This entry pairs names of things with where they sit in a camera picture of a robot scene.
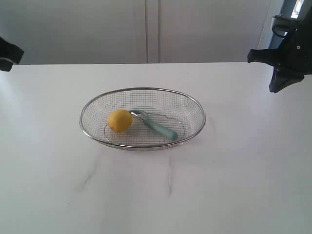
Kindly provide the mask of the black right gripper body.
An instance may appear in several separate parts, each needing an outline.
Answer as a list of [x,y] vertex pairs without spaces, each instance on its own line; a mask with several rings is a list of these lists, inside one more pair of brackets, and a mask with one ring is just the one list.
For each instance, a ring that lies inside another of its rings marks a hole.
[[312,73],[312,18],[305,17],[278,47],[280,67],[303,75]]

